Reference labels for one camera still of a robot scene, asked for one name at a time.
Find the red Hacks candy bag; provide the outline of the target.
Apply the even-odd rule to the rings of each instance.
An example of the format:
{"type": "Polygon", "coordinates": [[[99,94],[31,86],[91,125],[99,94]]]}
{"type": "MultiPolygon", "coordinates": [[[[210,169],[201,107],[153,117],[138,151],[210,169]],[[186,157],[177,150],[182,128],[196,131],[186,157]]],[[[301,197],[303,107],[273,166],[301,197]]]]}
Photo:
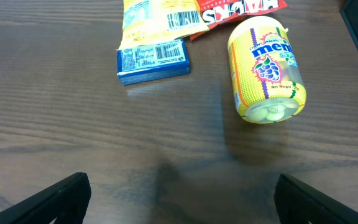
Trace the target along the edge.
{"type": "Polygon", "coordinates": [[[228,22],[244,21],[247,16],[245,27],[276,25],[278,22],[267,14],[288,6],[284,0],[198,0],[198,4],[209,30],[228,22]]]}

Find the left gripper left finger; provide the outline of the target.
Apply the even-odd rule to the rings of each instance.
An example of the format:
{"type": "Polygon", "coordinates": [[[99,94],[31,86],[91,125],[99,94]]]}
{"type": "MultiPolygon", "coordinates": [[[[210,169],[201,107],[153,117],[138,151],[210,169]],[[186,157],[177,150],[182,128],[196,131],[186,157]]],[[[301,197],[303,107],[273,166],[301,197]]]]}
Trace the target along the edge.
{"type": "Polygon", "coordinates": [[[91,198],[89,178],[77,172],[0,212],[0,224],[82,224],[91,198]]]}

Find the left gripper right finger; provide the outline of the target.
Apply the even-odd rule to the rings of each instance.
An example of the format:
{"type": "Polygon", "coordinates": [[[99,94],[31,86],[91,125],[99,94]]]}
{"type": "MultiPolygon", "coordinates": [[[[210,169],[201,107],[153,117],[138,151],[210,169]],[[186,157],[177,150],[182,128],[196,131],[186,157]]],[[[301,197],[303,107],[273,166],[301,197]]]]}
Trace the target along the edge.
{"type": "Polygon", "coordinates": [[[358,212],[299,179],[281,174],[275,186],[280,223],[358,224],[358,212]]]}

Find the yellow candy bag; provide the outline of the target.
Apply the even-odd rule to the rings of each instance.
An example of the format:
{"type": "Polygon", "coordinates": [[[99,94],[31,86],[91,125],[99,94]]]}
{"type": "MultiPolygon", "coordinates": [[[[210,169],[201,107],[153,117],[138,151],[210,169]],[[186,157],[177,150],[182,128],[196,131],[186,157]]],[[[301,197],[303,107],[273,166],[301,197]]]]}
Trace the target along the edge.
{"type": "Polygon", "coordinates": [[[195,0],[124,0],[119,49],[159,44],[209,30],[195,0]]]}

